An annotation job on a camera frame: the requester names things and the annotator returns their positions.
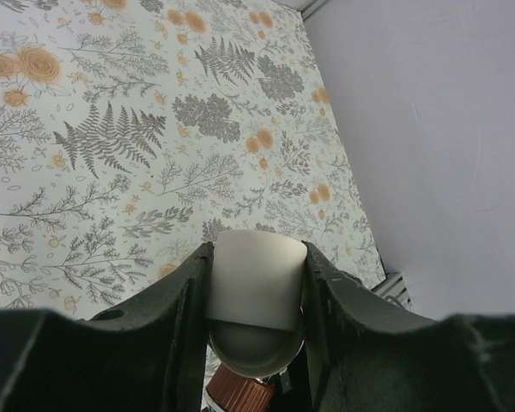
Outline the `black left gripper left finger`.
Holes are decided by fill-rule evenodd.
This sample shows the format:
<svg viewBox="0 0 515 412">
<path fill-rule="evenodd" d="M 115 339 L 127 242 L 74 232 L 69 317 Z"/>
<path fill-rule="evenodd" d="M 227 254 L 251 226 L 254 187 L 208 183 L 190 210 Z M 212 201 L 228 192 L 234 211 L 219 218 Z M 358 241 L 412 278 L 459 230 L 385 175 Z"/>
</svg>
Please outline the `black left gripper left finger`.
<svg viewBox="0 0 515 412">
<path fill-rule="evenodd" d="M 200 245 L 89 320 L 0 310 L 0 411 L 198 411 L 213 257 Z"/>
</svg>

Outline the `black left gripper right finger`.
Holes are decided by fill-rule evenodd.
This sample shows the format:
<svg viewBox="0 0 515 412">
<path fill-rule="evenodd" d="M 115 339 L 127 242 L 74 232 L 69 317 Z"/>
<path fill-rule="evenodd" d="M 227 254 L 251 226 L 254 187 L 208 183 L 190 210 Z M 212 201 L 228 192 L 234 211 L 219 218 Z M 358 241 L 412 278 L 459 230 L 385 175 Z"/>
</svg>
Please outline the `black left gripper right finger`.
<svg viewBox="0 0 515 412">
<path fill-rule="evenodd" d="M 424 318 L 366 289 L 315 245 L 303 313 L 317 411 L 515 411 L 515 314 Z"/>
</svg>

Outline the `white pipe elbow fitting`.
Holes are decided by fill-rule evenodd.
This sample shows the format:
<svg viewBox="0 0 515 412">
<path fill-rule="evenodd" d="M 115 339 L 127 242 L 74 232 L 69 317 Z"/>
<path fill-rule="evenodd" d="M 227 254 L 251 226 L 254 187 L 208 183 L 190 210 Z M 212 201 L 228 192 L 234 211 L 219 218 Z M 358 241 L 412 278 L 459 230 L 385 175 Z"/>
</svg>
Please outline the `white pipe elbow fitting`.
<svg viewBox="0 0 515 412">
<path fill-rule="evenodd" d="M 214 244 L 206 317 L 209 343 L 238 375 L 286 368 L 304 340 L 306 245 L 277 233 L 227 230 Z"/>
</svg>

